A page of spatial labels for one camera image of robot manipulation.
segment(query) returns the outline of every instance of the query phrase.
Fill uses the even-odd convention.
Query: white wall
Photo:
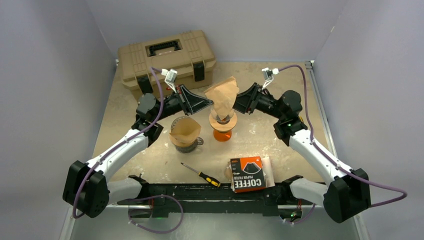
[[[347,0],[87,0],[119,47],[203,30],[221,61],[315,59]]]
[[[68,168],[93,153],[114,60],[84,0],[0,2],[0,239],[58,239]]]
[[[364,212],[375,240],[424,235],[423,27],[422,0],[350,0],[314,63],[339,157],[409,193]]]

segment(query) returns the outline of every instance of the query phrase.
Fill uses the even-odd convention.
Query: wooden table surface
[[[213,82],[218,83],[231,76],[237,80],[240,92],[247,90],[254,82],[264,83],[261,69],[281,68],[293,62],[218,62],[213,70]],[[316,138],[327,147],[320,110],[315,100],[309,75],[307,77],[307,94],[309,116],[314,126]],[[207,87],[191,90],[204,96]],[[304,106],[304,89],[302,74],[298,68],[289,68],[274,76],[268,86],[270,93],[278,99],[285,91],[300,93]],[[137,102],[130,91],[124,88],[120,80],[120,69],[116,71],[106,110],[98,133],[93,156],[98,156],[124,136],[135,121]],[[253,114],[236,112],[238,122],[232,130],[232,137],[227,142],[218,142],[213,137],[209,124],[210,107],[190,117],[201,126],[200,137],[204,145],[194,152],[178,152],[169,139],[171,123],[182,112],[160,120],[163,132],[158,140],[146,150],[129,160],[113,177],[112,181],[125,179],[129,175],[142,174],[149,183],[203,183],[200,177],[180,164],[186,163],[194,169],[217,178],[222,183],[230,182],[224,176],[224,170],[231,158],[269,156],[276,182],[284,181],[294,175],[302,175],[311,181],[321,182],[322,178],[297,152],[279,140],[273,124],[277,119],[258,110]],[[305,110],[300,115],[305,120]]]

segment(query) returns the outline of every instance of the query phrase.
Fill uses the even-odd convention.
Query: purple cable
[[[146,231],[149,231],[151,233],[168,234],[168,233],[176,230],[181,225],[181,223],[183,222],[183,216],[184,216],[183,206],[181,206],[181,203],[177,199],[173,198],[172,196],[168,196],[168,195],[157,195],[157,196],[149,196],[149,197],[139,198],[139,199],[129,199],[129,201],[131,201],[131,202],[142,202],[142,201],[146,201],[146,200],[149,200],[149,199],[157,199],[157,198],[168,198],[168,199],[175,201],[176,204],[178,204],[178,207],[181,210],[181,218],[179,219],[179,222],[177,223],[177,225],[175,227],[173,227],[169,230],[166,230],[166,231],[158,231],[158,230],[153,230],[153,229],[147,228],[145,226],[139,225],[133,219],[131,219],[131,211],[130,210],[128,210],[128,219],[129,219],[129,222],[132,223],[134,226],[139,227],[141,229],[144,229]]]
[[[299,221],[296,221],[296,222],[292,221],[291,223],[292,224],[300,224],[300,223],[302,223],[303,221],[305,221],[306,219],[308,219],[309,216],[311,216],[311,214],[314,211],[314,209],[315,209],[315,203],[312,204],[312,207],[310,208],[310,211],[306,214],[306,216],[304,218],[302,218],[302,219],[300,219]]]
[[[309,124],[310,127],[310,140],[312,141],[312,145],[316,148],[316,150],[318,150],[318,152],[320,152],[328,161],[330,161],[330,163],[332,163],[334,166],[337,167],[337,163],[329,156],[327,155],[314,141],[314,127],[312,126],[311,120],[309,119],[309,113],[308,113],[308,92],[307,92],[307,88],[306,88],[306,77],[305,77],[305,72],[302,69],[301,66],[297,65],[297,64],[293,64],[293,65],[288,65],[282,68],[279,68],[278,71],[281,72],[283,70],[289,69],[289,68],[299,68],[301,73],[302,73],[302,77],[303,77],[303,90],[304,90],[304,98],[305,98],[305,114],[306,114],[306,120],[307,123]],[[401,196],[395,197],[393,199],[390,200],[386,200],[386,201],[382,201],[382,202],[378,202],[378,203],[374,203],[371,204],[370,208],[373,207],[378,207],[378,206],[382,206],[382,205],[386,205],[386,204],[391,204],[394,202],[397,202],[399,200],[402,200],[404,198],[406,198],[408,196],[408,193],[405,190],[402,190],[400,188],[396,188],[396,187],[391,187],[391,186],[387,186],[387,185],[383,185],[383,184],[379,184],[373,181],[369,181],[366,180],[362,177],[356,176],[353,173],[351,173],[350,171],[347,171],[345,169],[343,169],[342,167],[338,167],[340,169],[340,171],[342,171],[343,173],[349,175],[349,177],[354,178],[360,182],[363,182],[365,184],[377,187],[377,188],[381,188],[381,189],[386,189],[386,190],[390,190],[390,191],[394,191],[394,192],[398,192],[398,193],[402,193]]]
[[[131,141],[132,139],[134,139],[135,137],[137,137],[138,135],[145,133],[147,130],[149,130],[151,127],[153,127],[153,125],[156,124],[156,122],[159,120],[159,118],[161,117],[162,114],[162,110],[164,109],[164,93],[162,92],[162,88],[161,88],[161,83],[159,82],[158,76],[156,76],[155,71],[157,72],[161,72],[162,70],[151,67],[150,68],[150,72],[151,74],[154,76],[154,79],[156,80],[158,89],[159,89],[159,95],[160,95],[160,107],[159,107],[159,112],[156,116],[156,118],[150,123],[150,125],[148,125],[146,128],[144,128],[143,130],[137,132],[136,134],[130,136],[127,140]],[[107,151],[101,158],[100,158],[100,162],[102,163],[111,153],[115,152],[118,148],[120,148],[122,145],[124,145],[125,143],[127,143],[126,141],[122,141],[120,143],[118,143],[116,146],[112,147],[109,151]],[[75,199],[73,200],[73,208],[72,208],[72,217],[74,219],[79,219],[82,216],[84,216],[84,213],[81,213],[80,215],[77,215],[77,204],[78,204],[78,199],[80,198],[81,192],[83,191],[84,185],[86,184],[86,181],[89,179],[90,175],[93,173],[94,169],[96,169],[99,166],[99,162],[96,162],[92,168],[90,168],[90,170],[87,172],[87,174],[85,175],[84,179],[81,182],[81,185],[79,185],[78,190],[76,191],[76,195],[75,195]]]

